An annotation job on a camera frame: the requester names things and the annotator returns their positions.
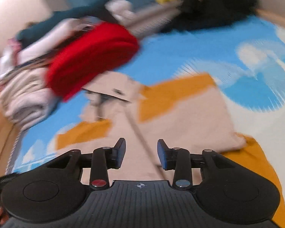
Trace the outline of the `beige and mustard jacket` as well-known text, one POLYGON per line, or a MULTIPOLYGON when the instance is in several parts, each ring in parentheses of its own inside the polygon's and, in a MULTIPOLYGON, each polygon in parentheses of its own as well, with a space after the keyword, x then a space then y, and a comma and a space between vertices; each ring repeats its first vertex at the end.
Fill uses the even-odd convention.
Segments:
POLYGON ((260 174, 280 187, 279 178, 257 141, 235 132, 225 101, 208 74, 145 86, 127 75, 105 72, 84 86, 88 104, 81 121, 56 136, 59 154, 112 147, 123 137, 126 155, 110 180, 172 180, 160 168, 157 142, 200 154, 204 149, 260 174))

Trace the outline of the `stack of folded light clothes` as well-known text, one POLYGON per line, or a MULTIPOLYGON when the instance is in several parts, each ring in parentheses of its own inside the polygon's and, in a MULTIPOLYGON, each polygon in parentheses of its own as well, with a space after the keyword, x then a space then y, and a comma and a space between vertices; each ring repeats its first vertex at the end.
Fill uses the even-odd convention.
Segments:
POLYGON ((93 28, 80 19, 64 19, 42 38, 21 49, 11 40, 0 58, 0 109, 21 130, 44 120, 58 98, 45 76, 59 50, 93 28))

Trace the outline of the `black clothes pile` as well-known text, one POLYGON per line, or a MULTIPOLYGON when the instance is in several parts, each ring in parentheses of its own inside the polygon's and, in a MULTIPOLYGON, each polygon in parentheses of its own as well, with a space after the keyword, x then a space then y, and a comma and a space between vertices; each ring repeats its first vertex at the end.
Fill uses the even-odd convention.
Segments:
POLYGON ((161 33, 230 26, 255 13, 257 0, 183 0, 180 14, 161 33))

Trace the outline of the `red folded knit sweater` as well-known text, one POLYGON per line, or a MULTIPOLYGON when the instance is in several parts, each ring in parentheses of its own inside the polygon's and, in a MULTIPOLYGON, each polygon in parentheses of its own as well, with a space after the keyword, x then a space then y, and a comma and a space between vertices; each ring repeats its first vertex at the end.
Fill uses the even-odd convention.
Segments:
POLYGON ((125 27, 101 22, 54 56, 46 73, 47 87, 67 101, 97 75, 128 63, 139 48, 125 27))

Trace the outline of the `white plush toy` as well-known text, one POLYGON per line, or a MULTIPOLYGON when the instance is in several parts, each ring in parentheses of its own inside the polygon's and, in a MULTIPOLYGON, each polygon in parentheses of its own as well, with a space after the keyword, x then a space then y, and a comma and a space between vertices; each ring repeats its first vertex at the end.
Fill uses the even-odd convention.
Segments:
POLYGON ((126 0, 110 0, 105 4, 106 10, 120 23, 124 24, 135 18, 132 3, 126 0))

